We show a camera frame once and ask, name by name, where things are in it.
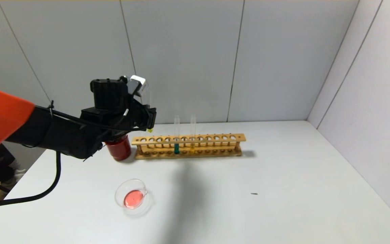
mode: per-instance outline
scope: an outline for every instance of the green liquid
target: green liquid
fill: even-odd
[[[180,153],[180,145],[178,143],[174,144],[174,153],[175,154]]]

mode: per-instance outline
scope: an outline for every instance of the red liquid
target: red liquid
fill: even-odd
[[[144,195],[139,190],[132,190],[124,197],[124,206],[128,208],[137,208],[141,205]]]

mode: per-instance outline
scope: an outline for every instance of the robotic arm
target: robotic arm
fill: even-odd
[[[102,148],[102,142],[154,127],[156,108],[135,99],[146,89],[147,81],[139,76],[95,79],[90,82],[94,107],[83,109],[80,118],[35,106],[26,122],[2,140],[86,159]]]
[[[0,206],[34,201],[50,193],[59,181],[61,153],[86,159],[102,148],[102,142],[112,144],[130,131],[152,129],[156,108],[135,99],[141,97],[147,86],[139,76],[93,80],[90,90],[94,107],[83,109],[80,118],[53,110],[53,104],[48,108],[34,106],[0,91],[0,143],[5,140],[57,152],[56,177],[47,190],[35,196],[0,201]]]

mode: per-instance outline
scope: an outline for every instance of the test tube with green liquid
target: test tube with green liquid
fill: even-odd
[[[174,153],[179,154],[180,146],[178,141],[180,140],[180,117],[178,115],[174,117],[174,140],[177,142],[174,144]]]

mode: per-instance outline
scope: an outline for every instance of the white wall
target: white wall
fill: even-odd
[[[306,120],[357,3],[246,1],[229,121]]]
[[[136,73],[157,123],[225,122],[243,0],[123,1]]]
[[[390,1],[382,2],[319,131],[390,206]]]
[[[134,74],[119,1],[1,1],[55,109],[93,107],[89,83]]]
[[[328,77],[320,91],[317,101],[314,104],[308,121],[318,127],[328,110],[329,105],[334,99],[348,69],[351,67],[356,54],[361,46],[365,34],[370,28],[371,22],[381,0],[360,0],[354,13],[353,20],[347,30],[347,34],[342,41],[341,48],[338,51],[335,61],[329,71]]]
[[[0,90],[48,106],[49,100],[28,65],[22,50],[0,9]],[[26,148],[4,143],[23,168],[29,168],[43,153],[41,148]]]

